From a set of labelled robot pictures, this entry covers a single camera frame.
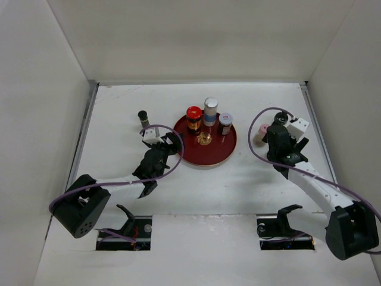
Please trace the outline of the red cap sauce jar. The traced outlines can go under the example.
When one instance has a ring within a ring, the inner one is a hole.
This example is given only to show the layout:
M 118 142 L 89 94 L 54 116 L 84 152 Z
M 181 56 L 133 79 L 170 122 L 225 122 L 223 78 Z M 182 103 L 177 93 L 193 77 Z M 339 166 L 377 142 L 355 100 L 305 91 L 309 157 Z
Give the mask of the red cap sauce jar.
M 187 127 L 192 133 L 198 133 L 201 130 L 202 110 L 197 106 L 191 106 L 186 110 Z

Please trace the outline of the pink cap bottle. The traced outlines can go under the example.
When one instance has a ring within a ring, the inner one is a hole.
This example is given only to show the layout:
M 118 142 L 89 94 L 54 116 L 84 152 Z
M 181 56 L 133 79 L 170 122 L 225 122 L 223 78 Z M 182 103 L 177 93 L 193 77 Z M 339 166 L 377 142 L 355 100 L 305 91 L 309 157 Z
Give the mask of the pink cap bottle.
M 262 124 L 257 133 L 255 134 L 254 138 L 253 138 L 253 143 L 256 147 L 263 147 L 265 146 L 265 142 L 263 141 L 266 133 L 267 133 L 267 128 L 269 127 L 268 124 Z

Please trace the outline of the black cap pepper bottle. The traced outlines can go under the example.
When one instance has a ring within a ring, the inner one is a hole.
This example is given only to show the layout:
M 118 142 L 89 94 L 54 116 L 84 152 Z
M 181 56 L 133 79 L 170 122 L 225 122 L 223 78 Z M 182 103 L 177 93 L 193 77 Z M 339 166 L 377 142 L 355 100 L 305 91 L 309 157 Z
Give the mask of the black cap pepper bottle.
M 139 118 L 140 123 L 142 125 L 142 129 L 146 130 L 150 125 L 147 112 L 145 110 L 139 111 L 138 112 L 138 118 Z

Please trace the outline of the white blue label bottle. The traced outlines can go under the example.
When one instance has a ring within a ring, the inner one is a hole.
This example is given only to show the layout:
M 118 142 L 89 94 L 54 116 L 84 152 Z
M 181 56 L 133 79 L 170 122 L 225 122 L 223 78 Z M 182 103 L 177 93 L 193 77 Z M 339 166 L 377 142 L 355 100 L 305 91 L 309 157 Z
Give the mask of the white blue label bottle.
M 204 125 L 212 127 L 216 122 L 218 100 L 213 97 L 208 97 L 204 101 Z

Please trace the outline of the red label lid jar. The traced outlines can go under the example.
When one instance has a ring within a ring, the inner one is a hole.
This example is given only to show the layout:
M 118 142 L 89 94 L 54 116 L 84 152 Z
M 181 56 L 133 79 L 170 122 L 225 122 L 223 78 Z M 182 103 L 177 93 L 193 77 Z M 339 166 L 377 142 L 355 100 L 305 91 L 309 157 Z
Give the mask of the red label lid jar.
M 218 117 L 218 134 L 227 135 L 232 127 L 233 117 L 229 113 L 221 113 Z

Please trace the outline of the black cap white bottle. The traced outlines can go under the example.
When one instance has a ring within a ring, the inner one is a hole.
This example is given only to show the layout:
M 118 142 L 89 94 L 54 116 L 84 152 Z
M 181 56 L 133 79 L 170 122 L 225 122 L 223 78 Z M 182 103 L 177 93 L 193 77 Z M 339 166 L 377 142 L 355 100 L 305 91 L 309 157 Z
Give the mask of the black cap white bottle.
M 289 121 L 289 115 L 285 111 L 280 111 L 276 113 L 273 118 L 272 126 L 286 126 Z

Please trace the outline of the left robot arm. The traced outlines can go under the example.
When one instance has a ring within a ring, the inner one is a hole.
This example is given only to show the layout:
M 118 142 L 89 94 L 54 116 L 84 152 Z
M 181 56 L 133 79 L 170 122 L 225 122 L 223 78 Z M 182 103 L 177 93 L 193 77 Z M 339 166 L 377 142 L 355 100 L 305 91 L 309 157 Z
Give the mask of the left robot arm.
M 167 165 L 170 156 L 185 153 L 183 135 L 176 131 L 144 139 L 148 150 L 135 171 L 126 177 L 98 182 L 88 174 L 79 176 L 64 194 L 54 199 L 48 209 L 51 215 L 74 237 L 84 237 L 92 230 L 113 194 L 127 198 L 145 198 L 158 181 L 175 170 Z

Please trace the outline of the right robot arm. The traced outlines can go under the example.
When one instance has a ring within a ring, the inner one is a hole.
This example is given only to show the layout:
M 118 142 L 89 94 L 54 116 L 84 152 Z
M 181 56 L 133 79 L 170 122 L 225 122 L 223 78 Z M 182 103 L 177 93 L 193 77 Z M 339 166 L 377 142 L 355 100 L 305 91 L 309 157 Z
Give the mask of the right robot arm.
M 332 252 L 346 260 L 379 245 L 376 215 L 370 205 L 355 201 L 320 177 L 301 150 L 307 138 L 297 142 L 286 127 L 267 128 L 267 159 L 287 180 L 300 187 L 327 216 L 323 238 Z

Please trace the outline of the red round tray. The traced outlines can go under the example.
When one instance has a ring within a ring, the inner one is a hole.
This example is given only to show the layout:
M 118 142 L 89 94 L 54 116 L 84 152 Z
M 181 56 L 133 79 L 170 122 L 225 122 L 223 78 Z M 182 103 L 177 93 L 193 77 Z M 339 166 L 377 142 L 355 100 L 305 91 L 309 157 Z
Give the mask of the red round tray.
M 218 126 L 216 120 L 214 126 L 209 128 L 202 125 L 199 133 L 192 133 L 185 115 L 176 122 L 174 130 L 183 135 L 183 159 L 186 162 L 196 166 L 216 166 L 232 155 L 238 138 L 236 129 L 231 125 L 229 133 L 222 135 Z

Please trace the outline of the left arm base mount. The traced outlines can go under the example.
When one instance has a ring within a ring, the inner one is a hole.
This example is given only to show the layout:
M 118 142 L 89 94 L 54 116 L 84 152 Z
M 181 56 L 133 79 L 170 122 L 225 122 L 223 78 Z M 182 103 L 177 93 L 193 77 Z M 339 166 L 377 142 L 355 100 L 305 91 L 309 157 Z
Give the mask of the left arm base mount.
M 152 235 L 152 216 L 135 216 L 124 206 L 117 207 L 127 219 L 118 229 L 108 228 L 99 231 L 96 251 L 150 251 Z

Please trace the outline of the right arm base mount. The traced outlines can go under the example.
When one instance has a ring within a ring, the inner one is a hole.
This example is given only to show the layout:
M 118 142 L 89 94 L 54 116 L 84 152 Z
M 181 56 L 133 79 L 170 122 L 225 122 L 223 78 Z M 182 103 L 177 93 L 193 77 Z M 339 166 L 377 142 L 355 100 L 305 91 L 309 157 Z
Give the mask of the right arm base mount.
M 312 236 L 289 225 L 288 214 L 302 206 L 293 204 L 284 207 L 276 214 L 261 214 L 257 217 L 257 235 L 262 251 L 315 250 Z

